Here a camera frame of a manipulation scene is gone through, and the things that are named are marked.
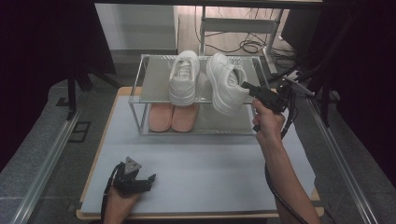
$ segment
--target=black curtain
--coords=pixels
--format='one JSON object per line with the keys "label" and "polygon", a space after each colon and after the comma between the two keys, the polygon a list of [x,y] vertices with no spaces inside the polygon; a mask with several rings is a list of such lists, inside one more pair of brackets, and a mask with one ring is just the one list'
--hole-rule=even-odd
{"label": "black curtain", "polygon": [[67,79],[71,67],[115,69],[90,1],[1,1],[0,29],[3,169],[40,116],[50,87]]}
{"label": "black curtain", "polygon": [[334,57],[332,80],[339,112],[394,186],[395,13],[392,1],[366,2]]}

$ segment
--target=white board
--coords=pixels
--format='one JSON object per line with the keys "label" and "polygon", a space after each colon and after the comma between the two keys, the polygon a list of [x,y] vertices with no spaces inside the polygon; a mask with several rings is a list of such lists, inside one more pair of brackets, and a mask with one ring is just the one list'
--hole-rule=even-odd
{"label": "white board", "polygon": [[[82,213],[99,214],[106,182],[127,156],[142,164],[136,179],[157,174],[134,214],[249,213],[276,210],[265,181],[264,158],[255,136],[139,135],[128,96],[118,98]],[[308,195],[315,174],[293,125],[284,140]]]}

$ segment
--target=shelf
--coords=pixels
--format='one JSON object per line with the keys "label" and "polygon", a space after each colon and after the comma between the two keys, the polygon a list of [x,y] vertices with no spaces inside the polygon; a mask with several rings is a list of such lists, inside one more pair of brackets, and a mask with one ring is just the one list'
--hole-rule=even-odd
{"label": "shelf", "polygon": [[[169,77],[176,55],[143,55],[134,88],[129,99],[136,126],[141,134],[254,134],[251,120],[254,109],[251,97],[245,101],[241,113],[236,118],[220,114],[213,107],[212,86],[206,76],[206,63],[209,56],[200,56],[200,73],[195,85],[194,102],[199,104],[195,125],[187,133],[178,133],[172,129],[155,133],[149,129],[149,108],[151,104],[166,104],[169,100]],[[264,81],[262,64],[259,57],[228,57],[235,65],[241,65],[247,74],[247,82],[259,86]],[[139,95],[134,94],[141,86]]]}

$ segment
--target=human hand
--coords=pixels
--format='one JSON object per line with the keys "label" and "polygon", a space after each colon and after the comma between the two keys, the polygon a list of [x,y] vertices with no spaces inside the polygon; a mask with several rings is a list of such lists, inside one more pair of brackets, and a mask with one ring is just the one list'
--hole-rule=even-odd
{"label": "human hand", "polygon": [[121,195],[117,189],[111,187],[107,195],[104,224],[120,224],[131,213],[139,197],[140,193]]}
{"label": "human hand", "polygon": [[257,112],[252,122],[254,125],[261,126],[261,129],[256,133],[256,139],[262,149],[267,150],[274,144],[281,143],[280,133],[285,117],[266,108],[258,99],[253,99],[252,103]]}

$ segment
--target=metal rail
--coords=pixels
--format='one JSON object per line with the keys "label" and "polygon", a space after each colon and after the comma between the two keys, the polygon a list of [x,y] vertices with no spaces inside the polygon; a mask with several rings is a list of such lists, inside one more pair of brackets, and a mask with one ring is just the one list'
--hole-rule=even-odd
{"label": "metal rail", "polygon": [[85,105],[87,98],[87,95],[84,94],[81,99],[81,108],[76,110],[76,113],[70,120],[66,120],[64,122],[62,129],[52,144],[46,159],[41,164],[38,173],[35,175],[35,179],[33,180],[30,188],[23,197],[23,200],[20,203],[14,218],[12,218],[11,223],[27,223],[29,220],[29,217],[32,215],[41,193],[50,179],[53,169],[55,168],[62,152],[64,151],[64,146],[66,145],[67,140],[76,125],[76,122],[78,121],[82,107]]}
{"label": "metal rail", "polygon": [[306,98],[306,101],[308,103],[309,108],[311,109],[313,116],[315,117],[315,120],[320,128],[320,131],[325,137],[326,143],[330,148],[330,152],[332,153],[335,164],[337,165],[342,177],[344,178],[346,187],[348,188],[353,201],[355,202],[359,212],[361,213],[361,217],[363,218],[364,223],[366,224],[378,223],[371,208],[371,205],[367,201],[361,187],[359,186],[354,175],[352,174],[352,171],[347,165],[347,161],[344,158],[344,155],[340,147],[337,145],[337,142],[332,136],[331,130],[328,127],[326,127],[325,123],[322,121],[317,103],[312,98]]}

